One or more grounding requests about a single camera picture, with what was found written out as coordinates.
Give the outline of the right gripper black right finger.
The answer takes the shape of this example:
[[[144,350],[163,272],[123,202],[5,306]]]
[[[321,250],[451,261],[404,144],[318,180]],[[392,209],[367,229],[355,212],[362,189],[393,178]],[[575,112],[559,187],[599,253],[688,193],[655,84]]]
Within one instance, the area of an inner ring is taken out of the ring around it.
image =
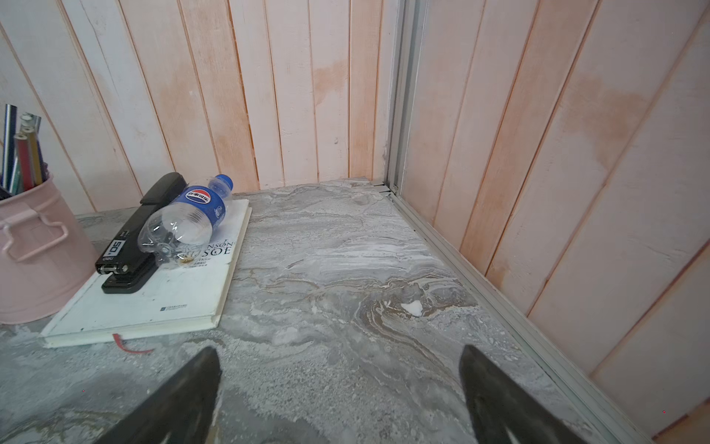
[[[582,443],[584,440],[471,344],[459,374],[479,443]]]

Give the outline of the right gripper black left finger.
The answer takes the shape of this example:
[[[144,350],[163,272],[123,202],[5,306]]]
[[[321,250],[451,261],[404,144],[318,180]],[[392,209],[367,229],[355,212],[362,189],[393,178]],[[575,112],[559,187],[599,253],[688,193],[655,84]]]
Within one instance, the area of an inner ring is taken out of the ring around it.
[[[216,349],[202,349],[155,393],[97,441],[207,442],[221,376],[222,369]]]

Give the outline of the black stapler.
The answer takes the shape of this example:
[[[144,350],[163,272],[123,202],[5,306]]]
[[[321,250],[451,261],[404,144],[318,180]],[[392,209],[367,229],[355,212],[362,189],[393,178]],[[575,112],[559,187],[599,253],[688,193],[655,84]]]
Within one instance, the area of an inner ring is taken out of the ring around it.
[[[146,192],[138,209],[109,242],[95,263],[97,273],[107,276],[102,284],[104,293],[138,292],[155,273],[155,257],[139,248],[140,232],[150,216],[170,204],[186,186],[181,174],[169,172]]]

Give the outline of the clear Pepsi plastic bottle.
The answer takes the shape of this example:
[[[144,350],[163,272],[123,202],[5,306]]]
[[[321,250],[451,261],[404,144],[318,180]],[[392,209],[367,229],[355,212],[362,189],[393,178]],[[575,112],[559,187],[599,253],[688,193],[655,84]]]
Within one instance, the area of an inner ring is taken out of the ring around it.
[[[138,247],[159,266],[176,268],[198,259],[227,214],[233,190],[224,174],[205,184],[190,185],[165,207],[153,213],[138,235]]]

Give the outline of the pink metal pen bucket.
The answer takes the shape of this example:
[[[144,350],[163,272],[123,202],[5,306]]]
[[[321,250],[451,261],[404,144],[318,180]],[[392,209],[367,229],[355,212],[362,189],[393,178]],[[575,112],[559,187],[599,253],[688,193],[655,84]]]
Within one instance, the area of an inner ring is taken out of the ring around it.
[[[1,202],[1,322],[59,312],[94,275],[98,253],[52,177]]]

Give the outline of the bundle of coloured pens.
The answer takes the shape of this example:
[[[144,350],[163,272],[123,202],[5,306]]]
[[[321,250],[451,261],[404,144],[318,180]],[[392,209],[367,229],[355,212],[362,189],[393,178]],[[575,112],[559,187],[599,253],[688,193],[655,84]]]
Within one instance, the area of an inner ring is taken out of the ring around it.
[[[5,104],[1,133],[1,199],[18,196],[49,179],[39,131],[42,119]]]

